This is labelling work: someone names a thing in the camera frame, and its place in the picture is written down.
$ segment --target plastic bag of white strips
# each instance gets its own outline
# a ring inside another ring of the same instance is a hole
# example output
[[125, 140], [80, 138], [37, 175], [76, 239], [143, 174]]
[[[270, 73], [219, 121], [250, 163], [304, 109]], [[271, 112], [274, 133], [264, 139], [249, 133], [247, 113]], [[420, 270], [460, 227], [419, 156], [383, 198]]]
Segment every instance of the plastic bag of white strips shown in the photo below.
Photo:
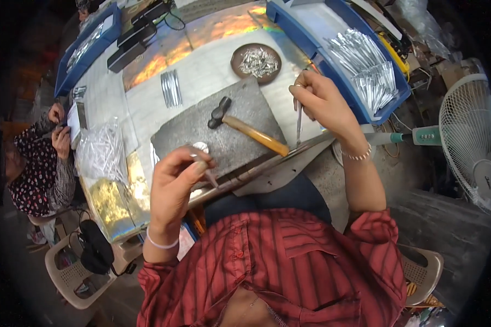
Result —
[[120, 181], [129, 185], [125, 162], [124, 139], [118, 119], [81, 130], [75, 165], [80, 175], [88, 178]]

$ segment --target white bracelet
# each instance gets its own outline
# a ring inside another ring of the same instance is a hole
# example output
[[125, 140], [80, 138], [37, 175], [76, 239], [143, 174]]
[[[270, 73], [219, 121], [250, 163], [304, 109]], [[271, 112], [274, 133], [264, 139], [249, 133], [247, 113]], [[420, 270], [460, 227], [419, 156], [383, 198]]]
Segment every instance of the white bracelet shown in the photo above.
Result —
[[149, 237], [149, 227], [145, 230], [145, 234], [147, 235], [147, 239], [149, 240], [149, 242], [151, 242], [152, 245], [158, 247], [159, 249], [163, 249], [163, 250], [169, 250], [169, 249], [174, 248], [178, 244], [178, 242], [180, 241], [180, 239], [177, 239], [171, 245], [158, 245], [155, 242], [153, 242], [153, 240]]
[[351, 160], [365, 160], [366, 158], [371, 157], [371, 150], [373, 149], [369, 144], [369, 142], [367, 143], [367, 146], [368, 146], [367, 152], [364, 153], [363, 155], [354, 156], [354, 155], [347, 154], [343, 151], [342, 147], [340, 147], [340, 151], [342, 152], [343, 155], [347, 156], [347, 158]]

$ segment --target brown bowl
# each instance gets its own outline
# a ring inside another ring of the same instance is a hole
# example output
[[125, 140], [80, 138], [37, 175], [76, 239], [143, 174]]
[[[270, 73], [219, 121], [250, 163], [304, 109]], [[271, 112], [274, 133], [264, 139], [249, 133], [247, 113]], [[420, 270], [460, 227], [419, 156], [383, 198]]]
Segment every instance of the brown bowl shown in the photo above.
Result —
[[273, 81], [276, 78], [276, 76], [278, 76], [278, 74], [280, 73], [280, 69], [282, 67], [282, 60], [280, 58], [280, 55], [273, 48], [266, 46], [265, 44], [260, 44], [260, 43], [244, 44], [243, 46], [241, 46], [240, 48], [236, 49], [233, 52], [233, 56], [231, 57], [231, 68], [233, 69], [235, 74], [238, 75], [238, 77], [240, 77], [240, 78], [247, 78], [247, 77], [251, 76], [251, 74], [242, 73], [242, 71], [238, 67], [242, 63], [243, 54], [246, 51], [248, 51], [248, 49], [258, 49], [258, 48], [262, 48], [267, 53], [272, 54], [275, 57], [275, 60], [278, 62], [278, 69], [275, 70], [273, 73], [271, 73], [271, 75], [266, 74], [266, 75], [263, 75], [262, 77], [256, 78], [256, 80], [258, 81], [258, 84], [262, 85], [262, 84], [267, 84], [267, 83]]

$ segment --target black bag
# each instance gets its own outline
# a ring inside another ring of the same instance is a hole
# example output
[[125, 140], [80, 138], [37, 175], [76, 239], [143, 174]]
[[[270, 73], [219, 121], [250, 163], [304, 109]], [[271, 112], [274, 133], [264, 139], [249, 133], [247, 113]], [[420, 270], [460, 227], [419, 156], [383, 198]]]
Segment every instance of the black bag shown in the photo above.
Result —
[[125, 271], [120, 275], [115, 271], [113, 262], [115, 256], [111, 244], [107, 242], [104, 235], [93, 220], [84, 220], [80, 223], [79, 239], [81, 240], [84, 251], [80, 257], [80, 262], [85, 269], [93, 274], [106, 275], [111, 268], [116, 276], [123, 274], [132, 274], [137, 267], [136, 264], [130, 263]]

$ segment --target electric fan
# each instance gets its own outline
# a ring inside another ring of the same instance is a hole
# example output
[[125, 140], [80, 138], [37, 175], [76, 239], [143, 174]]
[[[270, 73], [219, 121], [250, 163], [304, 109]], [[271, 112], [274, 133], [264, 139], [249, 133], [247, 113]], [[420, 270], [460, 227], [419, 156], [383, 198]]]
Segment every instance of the electric fan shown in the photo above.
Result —
[[467, 197], [491, 214], [491, 91], [484, 74], [458, 80], [445, 94], [439, 125], [414, 128], [413, 141], [442, 146]]

